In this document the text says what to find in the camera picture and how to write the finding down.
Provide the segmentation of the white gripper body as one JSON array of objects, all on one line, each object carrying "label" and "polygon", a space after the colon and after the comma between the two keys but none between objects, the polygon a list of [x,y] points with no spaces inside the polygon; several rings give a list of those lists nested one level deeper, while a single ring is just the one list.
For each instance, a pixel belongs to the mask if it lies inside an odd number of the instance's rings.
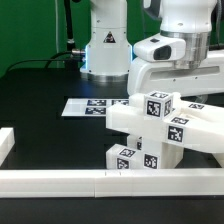
[{"label": "white gripper body", "polygon": [[129,95],[153,90],[182,96],[224,92],[224,49],[208,50],[206,34],[156,34],[133,47]]}]

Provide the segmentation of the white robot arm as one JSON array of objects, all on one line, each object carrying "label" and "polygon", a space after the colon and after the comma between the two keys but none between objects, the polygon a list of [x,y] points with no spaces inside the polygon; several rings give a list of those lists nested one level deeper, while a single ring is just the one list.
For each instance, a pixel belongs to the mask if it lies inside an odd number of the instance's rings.
[{"label": "white robot arm", "polygon": [[127,82],[127,92],[153,90],[183,96],[224,92],[224,50],[209,49],[211,14],[221,0],[143,0],[161,20],[158,34],[127,41],[127,1],[90,0],[91,40],[83,76],[98,82]]}]

